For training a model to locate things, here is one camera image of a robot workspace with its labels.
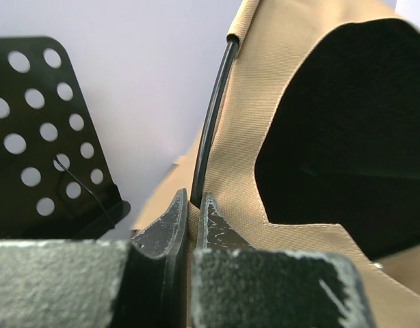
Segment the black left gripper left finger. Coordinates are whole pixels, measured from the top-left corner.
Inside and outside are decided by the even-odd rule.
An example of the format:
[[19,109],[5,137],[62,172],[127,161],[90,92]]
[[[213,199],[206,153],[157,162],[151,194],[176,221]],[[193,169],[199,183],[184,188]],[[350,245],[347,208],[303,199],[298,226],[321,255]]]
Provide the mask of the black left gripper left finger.
[[130,241],[0,241],[0,327],[185,327],[187,205]]

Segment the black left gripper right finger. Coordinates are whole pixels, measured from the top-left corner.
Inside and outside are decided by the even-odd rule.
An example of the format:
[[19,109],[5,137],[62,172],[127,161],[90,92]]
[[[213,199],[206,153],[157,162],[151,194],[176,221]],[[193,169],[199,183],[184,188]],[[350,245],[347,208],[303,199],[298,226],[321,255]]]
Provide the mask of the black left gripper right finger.
[[194,327],[373,327],[358,271],[345,256],[267,251],[202,198],[192,256]]

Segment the tan black pet tent fabric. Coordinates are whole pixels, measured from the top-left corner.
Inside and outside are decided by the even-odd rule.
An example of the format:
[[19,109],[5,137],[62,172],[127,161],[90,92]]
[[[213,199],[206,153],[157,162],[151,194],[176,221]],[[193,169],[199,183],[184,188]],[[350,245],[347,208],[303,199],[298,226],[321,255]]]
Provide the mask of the tan black pet tent fabric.
[[[420,29],[381,1],[243,1],[229,36],[202,197],[256,249],[349,259],[373,327],[420,327]],[[190,326],[201,134],[135,224],[187,190]]]

